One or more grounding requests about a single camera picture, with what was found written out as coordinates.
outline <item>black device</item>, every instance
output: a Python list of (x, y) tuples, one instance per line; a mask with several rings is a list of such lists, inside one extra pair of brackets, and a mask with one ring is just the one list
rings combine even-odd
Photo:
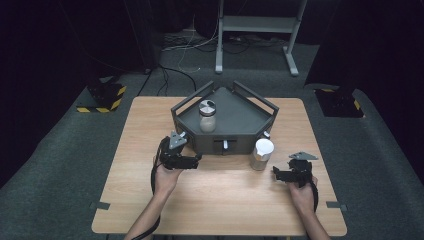
[(289, 161), (291, 171), (281, 171), (273, 166), (272, 169), (275, 178), (283, 182), (297, 182), (299, 188), (305, 186), (306, 183), (310, 183), (312, 193), (314, 194), (314, 210), (316, 211), (318, 206), (318, 189), (312, 181), (312, 163), (308, 160), (317, 160), (318, 158), (305, 152), (298, 152), (289, 157), (292, 158)]
[(184, 137), (172, 131), (171, 137), (166, 136), (162, 139), (156, 158), (159, 156), (161, 164), (169, 170), (197, 169), (199, 161), (202, 159), (202, 153), (198, 153), (195, 157), (181, 155), (186, 143), (187, 140)]

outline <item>gray floor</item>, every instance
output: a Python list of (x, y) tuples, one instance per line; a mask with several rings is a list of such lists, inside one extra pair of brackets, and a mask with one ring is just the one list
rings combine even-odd
[[(237, 51), (241, 47), (226, 44), (224, 48)], [(323, 86), (303, 87), (317, 49), (295, 46), (293, 55), (300, 72), (295, 78), (287, 69), (281, 46), (224, 53), (224, 72), (220, 75), (214, 72), (214, 52), (187, 50), (182, 59), (183, 50), (166, 51), (161, 64), (180, 67), (198, 87), (208, 81), (231, 86), (238, 80), (265, 97), (302, 99), (338, 200), (348, 209), (343, 212), (348, 233), (340, 239), (424, 239), (424, 188), (367, 96), (354, 93), (365, 118), (326, 118), (313, 93), (314, 88)], [(75, 101), (1, 189), (0, 239), (123, 237), (92, 232), (92, 204), (100, 199), (131, 101), (146, 77), (128, 73), (121, 78), (119, 82), (127, 86), (127, 91), (116, 112), (77, 113), (75, 106), (83, 98)], [(155, 70), (141, 95), (156, 95), (163, 84), (162, 71)], [(169, 72), (167, 92), (163, 89), (159, 95), (187, 96), (192, 92), (188, 78)]]

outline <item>wooden table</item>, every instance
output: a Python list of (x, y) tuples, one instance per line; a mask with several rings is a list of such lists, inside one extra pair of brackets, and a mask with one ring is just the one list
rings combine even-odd
[[(184, 98), (134, 99), (116, 150), (92, 229), (96, 233), (126, 233), (152, 196), (150, 170), (160, 141), (174, 125), (170, 109)], [(347, 229), (321, 157), (303, 102), (267, 98), (280, 108), (271, 131), (275, 145), (264, 171), (252, 170), (248, 155), (204, 155), (197, 170), (186, 170), (161, 215), (156, 234), (297, 236), (305, 230), (290, 192), (275, 181), (272, 166), (288, 170), (288, 155), (305, 151), (319, 157), (313, 174), (319, 179), (317, 215), (330, 236)], [(194, 156), (188, 147), (183, 155)]]

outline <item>metal stand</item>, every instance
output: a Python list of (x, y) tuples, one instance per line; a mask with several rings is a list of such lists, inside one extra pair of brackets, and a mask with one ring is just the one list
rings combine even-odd
[(296, 64), (292, 56), (292, 50), (296, 41), (297, 32), (302, 22), (303, 12), (305, 11), (307, 0), (301, 0), (300, 7), (296, 17), (250, 17), (250, 16), (224, 16), (224, 0), (220, 0), (219, 22), (218, 22), (218, 46), (216, 49), (215, 72), (222, 73), (222, 37), (224, 31), (243, 31), (243, 32), (275, 32), (291, 33), (289, 45), (283, 48), (287, 64), (292, 76), (298, 76)]

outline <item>metal leg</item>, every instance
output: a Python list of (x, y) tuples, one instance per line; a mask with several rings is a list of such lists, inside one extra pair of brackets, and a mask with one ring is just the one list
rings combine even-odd
[(220, 1), (218, 19), (218, 45), (216, 46), (215, 72), (222, 73), (222, 36), (224, 21), (224, 0)]
[(302, 0), (300, 3), (299, 11), (297, 13), (296, 21), (293, 24), (293, 31), (290, 35), (288, 47), (284, 47), (284, 55), (286, 56), (287, 64), (290, 68), (290, 73), (292, 76), (298, 76), (299, 71), (297, 70), (296, 64), (294, 63), (293, 55), (291, 54), (293, 50), (294, 43), (296, 41), (297, 32), (299, 31), (300, 23), (302, 22), (303, 12), (305, 11), (306, 2), (308, 0)]

